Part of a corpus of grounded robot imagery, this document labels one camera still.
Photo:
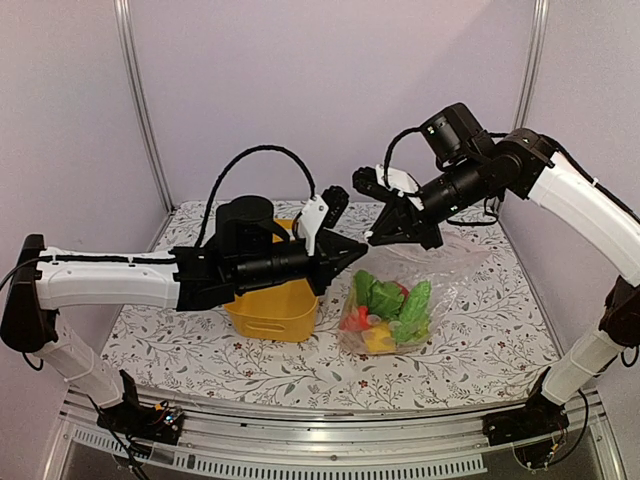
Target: lavender wall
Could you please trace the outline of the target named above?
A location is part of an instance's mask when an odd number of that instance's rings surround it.
[[[66,248],[140,251],[160,225],[113,12],[111,0],[0,3],[0,272],[31,232]],[[100,348],[114,309],[63,313]],[[37,478],[66,386],[4,345],[0,386],[0,477]]]
[[[640,210],[638,2],[553,2],[528,126],[561,141],[600,182]],[[567,348],[595,324],[614,268],[561,221],[508,199],[504,225]],[[598,382],[629,478],[640,478],[637,370]]]
[[[515,112],[532,1],[136,1],[136,43],[158,146],[178,201],[206,198],[235,154],[297,152],[319,188],[349,185],[401,129],[464,101],[484,124]],[[436,173],[420,138],[397,149],[417,179]],[[304,178],[264,153],[220,198],[304,198]]]

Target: white bracket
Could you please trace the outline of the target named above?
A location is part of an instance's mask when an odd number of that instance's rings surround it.
[[[384,166],[376,165],[376,178],[378,179],[378,185],[387,187],[384,183]],[[404,170],[398,170],[397,168],[389,167],[388,180],[390,189],[398,190],[398,196],[403,197],[405,193],[417,193],[420,189],[420,185],[415,179]],[[418,197],[409,197],[409,200],[418,210],[423,210],[424,205],[422,200]]]
[[[307,255],[313,257],[316,248],[316,235],[322,226],[329,206],[320,195],[315,195],[302,207],[298,219],[298,232],[305,239]]]

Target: black cable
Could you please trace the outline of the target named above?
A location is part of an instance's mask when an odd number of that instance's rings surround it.
[[[396,145],[407,135],[411,135],[412,133],[418,133],[420,131],[420,127],[411,127],[406,130],[401,131],[398,135],[393,137],[391,143],[387,147],[387,153],[384,155],[384,184],[387,188],[391,188],[389,186],[389,166],[391,165],[391,156],[393,155],[393,149],[396,148]]]
[[[449,225],[455,225],[456,227],[488,227],[488,226],[491,226],[491,225],[495,225],[496,223],[498,223],[499,216],[498,216],[497,213],[494,213],[491,210],[489,210],[488,205],[487,205],[488,201],[489,201],[488,198],[484,199],[484,215],[486,217],[493,218],[493,220],[477,221],[477,222],[463,222],[463,221],[460,221],[460,220],[447,219],[447,223]]]
[[[13,277],[16,274],[16,272],[18,270],[20,270],[21,268],[24,268],[27,265],[31,265],[32,263],[51,261],[52,258],[53,257],[48,257],[48,256],[47,257],[32,258],[30,260],[27,260],[26,262],[22,262],[22,263],[16,265],[11,270],[9,270],[9,273],[7,273],[2,280],[0,280],[0,292],[2,291],[4,286],[7,284],[7,282],[9,280],[11,280],[11,277]]]
[[[587,396],[582,393],[582,390],[578,390],[578,393],[582,397],[582,400],[584,400],[584,424],[582,425],[582,430],[580,430],[580,435],[578,435],[576,442],[571,446],[567,453],[565,453],[563,457],[549,462],[549,464],[547,465],[548,467],[559,464],[560,462],[566,460],[569,455],[575,452],[578,448],[578,445],[580,445],[584,434],[587,432],[587,427],[589,426],[589,400],[587,400]]]
[[[31,363],[31,360],[29,360],[29,357],[27,357],[26,353],[22,352],[22,358],[24,358],[24,361],[27,362],[27,365],[33,368],[36,372],[40,372],[44,368],[44,360],[42,359],[40,359],[40,365],[36,367],[33,363]]]
[[[116,433],[113,431],[111,424],[107,420],[107,417],[105,417],[104,414],[102,413],[102,410],[100,409],[100,407],[98,407],[96,402],[93,401],[93,398],[89,397],[89,401],[91,401],[91,405],[93,405],[93,408],[98,413],[100,420],[102,420],[102,422],[107,426],[107,430],[109,431],[111,436],[118,443],[118,445],[120,445],[120,448],[122,448],[127,454],[127,457],[129,458],[129,470],[131,471],[131,473],[133,473],[136,476],[136,478],[138,478],[139,480],[150,480],[150,478],[147,476],[144,470],[142,470],[142,466],[141,466],[142,464],[138,460],[136,460],[136,457],[133,456],[133,453],[131,453],[131,450],[129,449],[129,447],[127,447],[124,444],[124,442],[120,439],[120,437],[118,437],[118,435],[116,435]]]
[[[87,263],[130,263],[140,265],[171,265],[176,263],[175,258],[149,258],[149,257],[126,257],[123,255],[56,255],[56,262],[87,262]]]
[[[204,240],[204,236],[207,230],[207,223],[209,222],[209,215],[211,215],[211,208],[213,207],[213,201],[215,200],[216,193],[218,192],[218,189],[220,188],[220,184],[222,183],[222,180],[224,180],[224,177],[226,177],[229,171],[244,157],[247,157],[252,153],[256,153],[256,152],[270,152],[270,151],[280,152],[286,155],[287,157],[289,157],[290,159],[292,159],[296,163],[296,165],[300,167],[300,170],[302,170],[302,173],[304,173],[304,176],[307,178],[307,182],[309,183],[309,190],[311,194],[310,196],[311,197],[315,196],[316,185],[315,185],[315,182],[313,181],[313,177],[311,176],[311,172],[309,171],[305,163],[300,159],[300,157],[298,157],[291,150],[285,147],[281,147],[279,145],[257,145],[255,147],[248,148],[244,152],[241,152],[238,155],[236,155],[224,167],[224,169],[222,170],[222,173],[216,179],[216,183],[214,183],[213,188],[211,189],[211,193],[209,194],[209,199],[207,200],[207,206],[204,209],[204,218],[202,219],[202,224],[200,225],[200,233],[198,234],[198,238],[196,240],[196,243],[194,244],[195,248],[199,248],[202,245],[202,241]]]
[[[134,435],[127,434],[125,438],[129,441],[129,448],[131,451],[137,453],[138,455],[143,455],[149,457],[153,449],[151,447],[147,447],[146,445],[141,445],[135,441]]]
[[[633,360],[631,360],[631,362],[627,362],[627,359],[624,356],[624,351],[620,352],[620,361],[625,367],[631,368],[638,361],[638,356],[640,356],[640,348],[638,347],[638,345],[636,345],[635,350],[636,350],[636,353],[633,354]]]
[[[298,212],[298,214],[293,219],[293,222],[291,222],[291,233],[293,233],[293,237],[296,240],[300,240],[300,235],[298,235],[298,220],[300,220],[301,216],[302,216],[302,211]]]
[[[584,168],[582,168],[582,166],[576,161],[575,158],[571,156],[571,154],[567,151],[566,148],[562,146],[560,142],[558,142],[554,138],[549,137],[548,135],[542,135],[542,138],[547,140],[556,150],[562,153],[562,155],[564,155],[564,157],[571,164],[571,166],[575,168],[578,171],[578,173],[585,178],[585,180],[587,180],[592,185],[594,184],[594,181],[595,181],[594,178],[591,175],[589,175],[589,173]],[[638,217],[638,215],[636,215],[636,213],[628,205],[626,205],[622,200],[616,197],[613,193],[611,193],[607,188],[605,188],[599,182],[596,183],[594,186],[597,190],[600,191],[600,193],[604,194],[609,200],[615,203],[618,207],[620,207],[620,209],[622,209],[625,213],[627,213],[631,218],[633,218],[637,223],[640,224],[640,217]]]

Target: black cylinder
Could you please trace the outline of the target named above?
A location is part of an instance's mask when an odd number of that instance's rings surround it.
[[[424,205],[422,219],[440,223],[494,193],[488,191],[478,168],[480,165],[475,162],[464,162],[422,186],[418,192]]]
[[[286,245],[275,243],[269,255],[240,260],[236,267],[236,291],[249,292],[306,277],[309,256],[304,242]]]

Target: yellow plastic bin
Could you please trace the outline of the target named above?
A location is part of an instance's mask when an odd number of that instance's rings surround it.
[[[292,220],[276,219],[276,222],[291,229]],[[318,297],[302,279],[236,296],[224,308],[240,335],[297,343],[306,341],[313,333]]]

